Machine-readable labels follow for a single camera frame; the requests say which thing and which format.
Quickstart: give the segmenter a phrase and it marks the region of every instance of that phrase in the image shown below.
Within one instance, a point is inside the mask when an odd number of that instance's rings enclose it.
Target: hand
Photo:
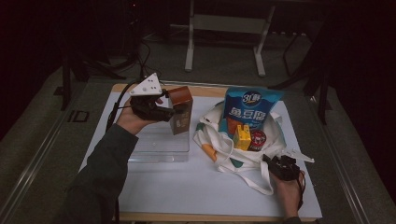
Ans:
[[[124,108],[122,109],[117,124],[131,134],[138,134],[144,127],[149,124],[158,122],[157,120],[144,120],[139,118],[131,108],[131,98],[125,102]],[[162,104],[161,99],[157,100],[157,103]]]
[[[304,188],[304,175],[305,172],[301,171],[299,181],[301,186]],[[301,190],[295,180],[285,181],[277,178],[270,172],[270,176],[276,182],[277,196],[285,209],[285,219],[289,217],[298,216],[298,204],[300,202]]]

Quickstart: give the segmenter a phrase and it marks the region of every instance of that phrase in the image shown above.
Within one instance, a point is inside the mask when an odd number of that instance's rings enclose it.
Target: canvas bag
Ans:
[[[270,183],[268,165],[262,161],[262,154],[265,153],[272,159],[274,156],[280,156],[282,150],[286,149],[279,123],[281,117],[276,113],[271,113],[271,116],[267,117],[262,128],[267,139],[261,151],[245,151],[234,147],[233,140],[227,133],[219,132],[223,107],[224,102],[220,102],[200,118],[193,140],[202,149],[210,147],[216,151],[215,165],[220,172],[239,175],[251,188],[262,194],[272,195],[274,190]],[[264,185],[260,186],[242,174],[248,170],[260,170]]]

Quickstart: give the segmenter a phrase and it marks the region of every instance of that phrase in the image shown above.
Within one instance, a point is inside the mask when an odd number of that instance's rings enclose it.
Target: blue food package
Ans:
[[[283,91],[260,87],[229,88],[225,94],[219,131],[233,138],[237,125],[248,124],[250,130],[262,129],[265,119],[283,94]]]

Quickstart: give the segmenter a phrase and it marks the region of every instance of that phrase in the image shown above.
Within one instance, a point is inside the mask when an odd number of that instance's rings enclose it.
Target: yellow box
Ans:
[[[242,125],[237,125],[235,134],[233,135],[233,143],[234,147],[240,148],[242,150],[248,150],[248,147],[250,146],[251,142],[251,137],[250,137],[250,129],[247,124],[243,126]]]

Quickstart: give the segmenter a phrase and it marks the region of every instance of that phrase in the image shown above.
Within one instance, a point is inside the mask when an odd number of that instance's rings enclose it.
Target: long-sleeve shirt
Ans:
[[[137,140],[136,136],[114,124],[69,187],[53,223],[111,223],[116,200],[128,174],[128,159]],[[300,224],[301,221],[293,217],[284,223]]]

